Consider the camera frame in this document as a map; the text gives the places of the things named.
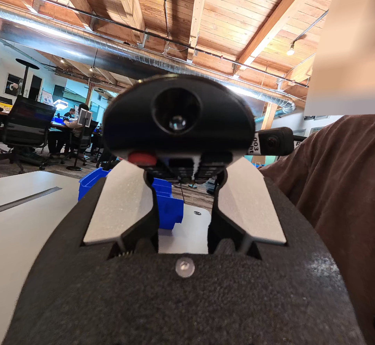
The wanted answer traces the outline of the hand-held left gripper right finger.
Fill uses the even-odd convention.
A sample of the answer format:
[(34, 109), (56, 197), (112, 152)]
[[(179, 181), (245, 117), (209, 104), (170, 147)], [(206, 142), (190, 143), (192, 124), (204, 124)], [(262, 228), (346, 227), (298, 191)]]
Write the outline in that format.
[(208, 253), (215, 253), (223, 239), (232, 240), (240, 254), (257, 253), (256, 242), (287, 245), (264, 176), (245, 157), (218, 175)]

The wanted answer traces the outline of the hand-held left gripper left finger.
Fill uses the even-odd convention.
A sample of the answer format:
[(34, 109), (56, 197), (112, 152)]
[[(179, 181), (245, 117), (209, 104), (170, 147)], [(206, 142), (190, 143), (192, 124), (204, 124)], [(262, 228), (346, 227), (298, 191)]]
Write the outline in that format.
[(121, 253), (134, 252), (141, 239), (158, 252), (159, 211), (146, 172), (122, 160), (106, 176), (88, 229), (85, 245), (115, 242)]

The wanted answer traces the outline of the blue bin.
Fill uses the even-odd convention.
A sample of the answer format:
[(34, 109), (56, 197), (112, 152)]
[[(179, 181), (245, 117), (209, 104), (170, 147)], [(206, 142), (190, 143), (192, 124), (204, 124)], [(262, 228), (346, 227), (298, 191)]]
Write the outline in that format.
[[(78, 201), (95, 185), (100, 178), (105, 178), (111, 169), (106, 171), (97, 168), (79, 180)], [(184, 202), (172, 196), (172, 184), (166, 180), (155, 178), (152, 187), (156, 191), (159, 210), (160, 229), (172, 230), (176, 223), (181, 223)]]

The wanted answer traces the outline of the black remote control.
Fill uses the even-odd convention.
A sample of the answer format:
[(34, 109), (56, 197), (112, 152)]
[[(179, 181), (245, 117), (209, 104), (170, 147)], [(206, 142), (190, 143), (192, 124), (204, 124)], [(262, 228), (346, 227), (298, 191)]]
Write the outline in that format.
[(119, 94), (103, 120), (113, 155), (157, 179), (205, 183), (247, 154), (250, 107), (233, 91), (193, 75), (155, 76)]

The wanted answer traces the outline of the grey desk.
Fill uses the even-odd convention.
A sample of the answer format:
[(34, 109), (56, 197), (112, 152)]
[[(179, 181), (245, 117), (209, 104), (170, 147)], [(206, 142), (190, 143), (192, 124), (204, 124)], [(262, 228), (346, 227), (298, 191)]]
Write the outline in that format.
[[(24, 281), (57, 225), (78, 202), (79, 180), (38, 171), (3, 177), (0, 214), (0, 326), (7, 331)], [(207, 254), (208, 210), (184, 204), (182, 223), (159, 230), (162, 254)]]

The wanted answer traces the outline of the person's brown shirt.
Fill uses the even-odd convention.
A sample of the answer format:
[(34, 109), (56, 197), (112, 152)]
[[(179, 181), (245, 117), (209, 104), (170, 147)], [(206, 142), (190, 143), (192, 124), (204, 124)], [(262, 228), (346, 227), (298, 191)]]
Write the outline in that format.
[(375, 116), (342, 116), (259, 171), (325, 243), (344, 279), (364, 339), (374, 344)]

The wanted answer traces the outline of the white tablet on stand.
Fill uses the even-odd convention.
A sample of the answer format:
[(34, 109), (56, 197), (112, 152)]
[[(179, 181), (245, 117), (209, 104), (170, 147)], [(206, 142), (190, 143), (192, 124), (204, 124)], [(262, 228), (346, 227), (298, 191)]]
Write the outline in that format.
[(91, 124), (92, 112), (81, 108), (79, 111), (77, 125), (82, 127), (89, 127)]

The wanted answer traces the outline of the black office chair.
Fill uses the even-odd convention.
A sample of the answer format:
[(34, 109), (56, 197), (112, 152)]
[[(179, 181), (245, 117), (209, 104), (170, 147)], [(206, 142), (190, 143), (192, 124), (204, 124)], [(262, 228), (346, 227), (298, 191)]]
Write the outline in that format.
[(1, 152), (1, 160), (9, 160), (24, 173), (21, 164), (25, 149), (44, 148), (48, 143), (56, 107), (25, 97), (18, 97), (1, 127), (1, 143), (10, 148)]

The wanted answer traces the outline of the black floor lamp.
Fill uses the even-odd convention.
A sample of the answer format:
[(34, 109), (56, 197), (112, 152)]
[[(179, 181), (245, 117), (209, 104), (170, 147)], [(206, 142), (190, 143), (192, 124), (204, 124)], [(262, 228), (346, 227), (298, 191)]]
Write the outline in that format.
[(25, 61), (25, 60), (22, 60), (22, 59), (19, 59), (19, 58), (16, 58), (16, 61), (18, 63), (20, 63), (21, 65), (25, 66), (25, 72), (24, 72), (24, 77), (23, 77), (23, 81), (22, 81), (21, 91), (20, 91), (20, 94), (18, 95), (18, 97), (22, 97), (22, 96), (24, 96), (24, 92), (25, 92), (29, 68), (32, 68), (34, 70), (39, 70), (40, 68), (38, 66), (34, 65), (33, 63), (30, 63), (28, 61)]

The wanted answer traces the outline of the dark rectangular air duct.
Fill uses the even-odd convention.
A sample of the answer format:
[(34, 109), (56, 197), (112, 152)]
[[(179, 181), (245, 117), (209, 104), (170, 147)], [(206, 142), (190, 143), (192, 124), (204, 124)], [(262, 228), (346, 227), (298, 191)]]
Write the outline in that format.
[(270, 100), (263, 90), (252, 89), (244, 83), (237, 84), (231, 78), (212, 71), (158, 54), (143, 52), (87, 31), (55, 24), (48, 19), (33, 21), (26, 18), (9, 21), (2, 17), (1, 38), (134, 80), (166, 73), (206, 78), (244, 97), (255, 117), (260, 117), (266, 101)]

